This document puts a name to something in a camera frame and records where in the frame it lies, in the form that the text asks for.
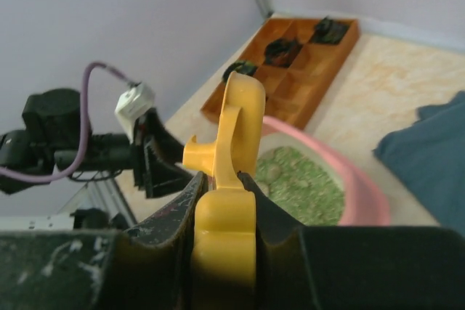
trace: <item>yellow handle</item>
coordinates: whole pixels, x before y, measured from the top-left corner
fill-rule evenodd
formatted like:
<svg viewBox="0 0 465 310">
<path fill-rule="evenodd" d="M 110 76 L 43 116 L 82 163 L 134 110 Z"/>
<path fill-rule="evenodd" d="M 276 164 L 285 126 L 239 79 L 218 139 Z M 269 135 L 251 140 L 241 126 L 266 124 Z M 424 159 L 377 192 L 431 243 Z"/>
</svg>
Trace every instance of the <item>yellow handle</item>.
<svg viewBox="0 0 465 310">
<path fill-rule="evenodd" d="M 216 189 L 195 209 L 193 309 L 253 306 L 256 279 L 256 207 L 239 171 L 254 176 L 265 92 L 258 80 L 231 73 L 223 97 L 217 140 L 185 145 L 183 164 L 213 176 Z"/>
</svg>

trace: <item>blue cloth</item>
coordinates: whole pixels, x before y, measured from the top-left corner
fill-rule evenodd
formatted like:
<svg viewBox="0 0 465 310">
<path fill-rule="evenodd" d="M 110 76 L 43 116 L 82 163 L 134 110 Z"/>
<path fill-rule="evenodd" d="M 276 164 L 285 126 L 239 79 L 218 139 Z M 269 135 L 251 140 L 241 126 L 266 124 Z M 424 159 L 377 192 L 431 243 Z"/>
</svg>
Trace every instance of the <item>blue cloth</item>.
<svg viewBox="0 0 465 310">
<path fill-rule="evenodd" d="M 417 115 L 373 153 L 441 225 L 465 236 L 465 91 Z"/>
</svg>

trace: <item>green granules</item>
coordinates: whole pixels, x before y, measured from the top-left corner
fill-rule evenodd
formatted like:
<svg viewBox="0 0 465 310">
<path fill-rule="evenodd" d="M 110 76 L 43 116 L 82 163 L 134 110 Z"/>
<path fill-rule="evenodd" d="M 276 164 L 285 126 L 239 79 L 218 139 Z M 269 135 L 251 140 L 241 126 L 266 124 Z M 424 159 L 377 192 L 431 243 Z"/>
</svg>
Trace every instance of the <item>green granules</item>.
<svg viewBox="0 0 465 310">
<path fill-rule="evenodd" d="M 293 147 L 279 147 L 257 161 L 255 181 L 274 203 L 306 225 L 337 225 L 344 193 L 319 166 Z"/>
</svg>

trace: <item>wooden organizer box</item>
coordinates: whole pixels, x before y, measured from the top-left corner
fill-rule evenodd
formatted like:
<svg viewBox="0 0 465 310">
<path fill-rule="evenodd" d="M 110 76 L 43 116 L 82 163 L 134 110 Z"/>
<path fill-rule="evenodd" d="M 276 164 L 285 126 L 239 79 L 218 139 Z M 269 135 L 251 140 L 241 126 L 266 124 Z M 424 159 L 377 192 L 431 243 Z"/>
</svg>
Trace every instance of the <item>wooden organizer box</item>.
<svg viewBox="0 0 465 310">
<path fill-rule="evenodd" d="M 357 20 L 335 20 L 349 25 L 337 45 L 309 42 L 320 19 L 271 18 L 252 38 L 238 60 L 252 61 L 258 66 L 254 78 L 266 91 L 265 115 L 298 129 L 307 125 L 360 36 Z M 264 63 L 266 46 L 278 38 L 296 38 L 302 44 L 289 68 Z M 221 82 L 201 109 L 211 122 L 219 122 L 225 86 Z"/>
</svg>

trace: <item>beige tabletop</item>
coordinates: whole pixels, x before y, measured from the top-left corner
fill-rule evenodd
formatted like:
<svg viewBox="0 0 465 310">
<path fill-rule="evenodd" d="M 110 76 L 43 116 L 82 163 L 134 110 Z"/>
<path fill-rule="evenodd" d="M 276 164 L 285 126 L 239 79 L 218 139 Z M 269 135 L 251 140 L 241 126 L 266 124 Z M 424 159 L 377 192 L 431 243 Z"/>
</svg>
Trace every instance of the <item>beige tabletop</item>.
<svg viewBox="0 0 465 310">
<path fill-rule="evenodd" d="M 215 139 L 217 126 L 199 110 L 246 44 L 166 123 L 179 140 L 186 142 L 193 134 L 199 142 Z M 387 133 L 411 125 L 418 106 L 447 102 L 465 89 L 464 76 L 462 54 L 364 33 L 305 131 L 338 150 L 379 185 L 388 197 L 393 225 L 436 225 L 371 151 Z M 138 220 L 175 196 L 145 199 L 144 192 L 133 187 L 131 172 L 117 180 Z"/>
</svg>

